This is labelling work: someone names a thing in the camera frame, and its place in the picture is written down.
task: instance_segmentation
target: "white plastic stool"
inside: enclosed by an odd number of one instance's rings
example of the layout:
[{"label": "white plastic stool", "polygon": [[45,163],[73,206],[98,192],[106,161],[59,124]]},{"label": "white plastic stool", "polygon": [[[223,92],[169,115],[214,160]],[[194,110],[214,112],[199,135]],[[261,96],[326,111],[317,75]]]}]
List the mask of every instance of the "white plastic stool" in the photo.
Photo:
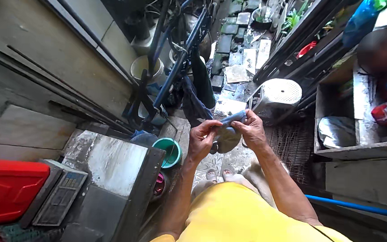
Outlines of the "white plastic stool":
[{"label": "white plastic stool", "polygon": [[[302,89],[300,85],[293,80],[271,79],[261,84],[247,100],[249,108],[261,116],[261,112],[266,108],[292,109],[298,105],[301,100]],[[252,107],[253,98],[259,100]]]}]

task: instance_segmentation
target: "gray cloth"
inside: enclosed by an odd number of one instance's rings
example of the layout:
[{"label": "gray cloth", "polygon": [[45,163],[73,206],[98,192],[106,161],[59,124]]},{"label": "gray cloth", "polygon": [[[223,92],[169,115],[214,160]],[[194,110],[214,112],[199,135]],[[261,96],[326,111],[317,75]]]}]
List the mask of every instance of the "gray cloth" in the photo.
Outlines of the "gray cloth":
[{"label": "gray cloth", "polygon": [[215,154],[216,152],[221,154],[228,153],[237,146],[241,139],[241,133],[231,127],[231,122],[239,121],[245,124],[246,112],[243,110],[220,121],[223,125],[217,128],[217,135],[210,150],[210,154]]},{"label": "gray cloth", "polygon": [[184,95],[181,109],[191,127],[201,124],[197,118],[213,119],[212,112],[198,99],[195,87],[187,76],[182,78],[182,84]]}]

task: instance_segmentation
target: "blue plastic bag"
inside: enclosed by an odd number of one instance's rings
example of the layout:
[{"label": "blue plastic bag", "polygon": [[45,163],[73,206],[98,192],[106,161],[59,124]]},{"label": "blue plastic bag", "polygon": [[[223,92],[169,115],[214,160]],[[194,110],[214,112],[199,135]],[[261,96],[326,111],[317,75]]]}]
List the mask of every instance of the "blue plastic bag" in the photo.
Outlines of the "blue plastic bag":
[{"label": "blue plastic bag", "polygon": [[380,11],[386,7],[387,0],[363,0],[344,29],[342,40],[344,47],[354,47],[373,31]]}]

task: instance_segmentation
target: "teal bucket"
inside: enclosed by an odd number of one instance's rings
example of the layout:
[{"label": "teal bucket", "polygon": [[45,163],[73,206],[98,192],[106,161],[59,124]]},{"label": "teal bucket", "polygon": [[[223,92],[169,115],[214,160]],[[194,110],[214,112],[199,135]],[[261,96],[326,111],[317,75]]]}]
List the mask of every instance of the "teal bucket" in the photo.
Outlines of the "teal bucket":
[{"label": "teal bucket", "polygon": [[171,138],[158,139],[152,146],[166,151],[164,161],[161,165],[162,168],[170,168],[174,166],[180,162],[181,157],[183,156],[180,146]]}]

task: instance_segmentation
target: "red fuel tank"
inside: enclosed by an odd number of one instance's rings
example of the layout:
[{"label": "red fuel tank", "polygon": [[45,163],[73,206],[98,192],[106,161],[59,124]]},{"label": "red fuel tank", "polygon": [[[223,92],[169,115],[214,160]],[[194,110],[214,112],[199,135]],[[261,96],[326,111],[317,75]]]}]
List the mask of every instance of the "red fuel tank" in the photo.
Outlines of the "red fuel tank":
[{"label": "red fuel tank", "polygon": [[43,163],[0,160],[0,223],[11,222],[26,211],[49,173]]}]

